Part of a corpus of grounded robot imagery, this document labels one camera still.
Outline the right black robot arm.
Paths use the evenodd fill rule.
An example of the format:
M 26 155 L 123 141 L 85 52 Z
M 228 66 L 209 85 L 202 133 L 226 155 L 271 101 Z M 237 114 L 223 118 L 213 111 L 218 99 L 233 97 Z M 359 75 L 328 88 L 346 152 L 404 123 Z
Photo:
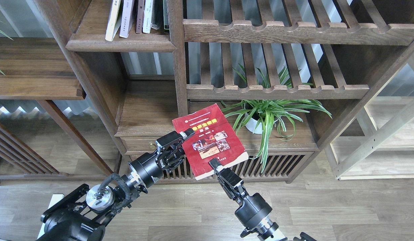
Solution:
M 288 240 L 279 230 L 279 225 L 269 218 L 272 207 L 262 195 L 259 193 L 249 195 L 244 187 L 243 180 L 230 168 L 224 168 L 216 158 L 210 160 L 209 165 L 217 174 L 218 182 L 227 193 L 227 196 L 239 205 L 235 215 L 245 227 L 240 234 L 241 238 L 256 233 L 261 241 Z

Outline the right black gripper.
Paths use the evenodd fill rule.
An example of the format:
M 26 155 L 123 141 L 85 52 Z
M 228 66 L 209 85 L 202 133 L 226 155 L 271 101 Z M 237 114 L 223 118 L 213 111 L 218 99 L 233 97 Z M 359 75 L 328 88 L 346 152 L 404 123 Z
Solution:
M 210 160 L 209 165 L 217 174 L 218 181 L 228 197 L 239 205 L 235 215 L 245 226 L 243 233 L 267 232 L 273 223 L 269 218 L 272 208 L 265 199 L 259 193 L 250 196 L 243 180 L 230 168 L 223 168 L 216 158 Z

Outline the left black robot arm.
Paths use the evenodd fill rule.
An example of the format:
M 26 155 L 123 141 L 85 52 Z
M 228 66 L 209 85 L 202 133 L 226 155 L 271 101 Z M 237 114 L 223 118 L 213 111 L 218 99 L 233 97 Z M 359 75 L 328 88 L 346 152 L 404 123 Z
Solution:
M 106 226 L 141 192 L 172 172 L 185 159 L 182 144 L 194 135 L 192 128 L 173 131 L 156 140 L 156 151 L 129 163 L 130 172 L 111 174 L 99 185 L 82 184 L 41 216 L 45 224 L 40 241 L 101 241 Z

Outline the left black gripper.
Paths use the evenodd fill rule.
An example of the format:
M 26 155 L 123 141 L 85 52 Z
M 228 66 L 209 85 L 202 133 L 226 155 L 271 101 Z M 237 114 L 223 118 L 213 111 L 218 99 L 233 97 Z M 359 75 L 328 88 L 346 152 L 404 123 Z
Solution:
M 144 185 L 149 188 L 161 179 L 163 171 L 171 173 L 185 159 L 182 144 L 195 134 L 192 128 L 180 133 L 171 132 L 156 140 L 157 150 L 144 153 L 129 164 L 131 172 L 128 174 L 128 186 Z

